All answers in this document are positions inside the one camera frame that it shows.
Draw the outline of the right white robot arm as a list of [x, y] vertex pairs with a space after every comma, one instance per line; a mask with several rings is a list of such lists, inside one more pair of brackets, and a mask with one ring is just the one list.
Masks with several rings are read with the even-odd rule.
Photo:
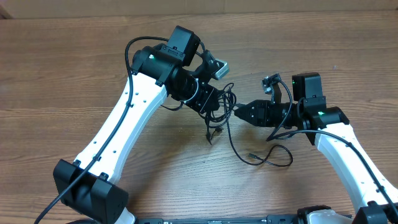
[[327, 107], [320, 75], [294, 75], [287, 103], [280, 101], [280, 84], [278, 74], [265, 77], [262, 87], [271, 99], [239, 106], [235, 116], [253, 126], [273, 128], [270, 141], [306, 134], [334, 168], [355, 210], [350, 218], [326, 205], [300, 208], [293, 223], [397, 223], [397, 188], [366, 154], [342, 110]]

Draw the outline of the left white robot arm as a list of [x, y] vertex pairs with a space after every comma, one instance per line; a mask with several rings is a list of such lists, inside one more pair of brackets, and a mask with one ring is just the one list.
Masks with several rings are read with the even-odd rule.
[[127, 210], [128, 194], [118, 182], [150, 117], [168, 97], [200, 114], [220, 106], [218, 91], [209, 81], [222, 79], [228, 64], [205, 49], [199, 54], [201, 65], [187, 70], [200, 47], [197, 35], [178, 26], [168, 39], [158, 38], [156, 46], [125, 58], [127, 83], [116, 106], [74, 161], [60, 160], [53, 170], [57, 202], [82, 214], [84, 223], [136, 221]]

